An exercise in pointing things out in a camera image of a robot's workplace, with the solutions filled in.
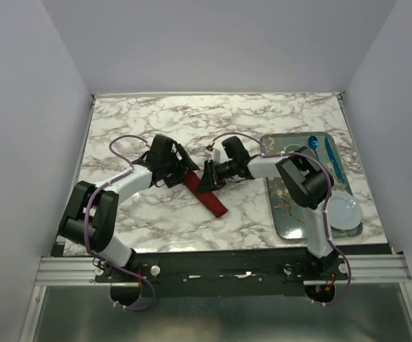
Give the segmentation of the dark red cloth napkin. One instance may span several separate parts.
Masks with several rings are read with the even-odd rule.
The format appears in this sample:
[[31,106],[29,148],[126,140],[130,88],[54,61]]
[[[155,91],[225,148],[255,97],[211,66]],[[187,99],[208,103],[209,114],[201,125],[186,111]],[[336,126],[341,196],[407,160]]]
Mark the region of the dark red cloth napkin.
[[201,194],[195,192],[197,187],[200,185],[200,178],[195,172],[188,171],[186,176],[183,178],[183,184],[216,218],[220,218],[228,212],[228,209],[211,191]]

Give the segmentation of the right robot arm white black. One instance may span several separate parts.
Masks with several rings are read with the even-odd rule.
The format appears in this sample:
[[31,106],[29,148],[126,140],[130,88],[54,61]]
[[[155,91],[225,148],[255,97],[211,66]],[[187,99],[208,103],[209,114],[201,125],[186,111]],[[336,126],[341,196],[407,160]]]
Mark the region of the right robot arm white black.
[[327,214],[332,195],[333,178],[307,147],[294,152],[251,156],[238,133],[228,135],[222,147],[228,161],[215,157],[214,144],[208,146],[211,157],[204,161],[203,174],[195,194],[223,188],[227,180],[276,177],[282,180],[292,201],[301,208],[307,232],[306,271],[314,279],[322,279],[333,271],[339,257]]

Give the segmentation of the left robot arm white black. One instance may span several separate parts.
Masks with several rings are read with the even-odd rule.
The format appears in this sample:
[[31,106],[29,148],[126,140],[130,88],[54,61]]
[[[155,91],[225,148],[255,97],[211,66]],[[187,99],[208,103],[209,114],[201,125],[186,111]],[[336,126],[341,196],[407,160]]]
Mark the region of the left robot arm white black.
[[[140,140],[149,150],[132,161],[114,148],[125,138]],[[160,181],[168,188],[179,185],[188,172],[199,167],[180,143],[164,135],[156,135],[152,142],[137,135],[121,135],[108,148],[128,168],[96,184],[78,182],[69,197],[58,234],[83,245],[90,255],[110,264],[118,280],[129,281],[135,276],[136,252],[114,235],[120,204]]]

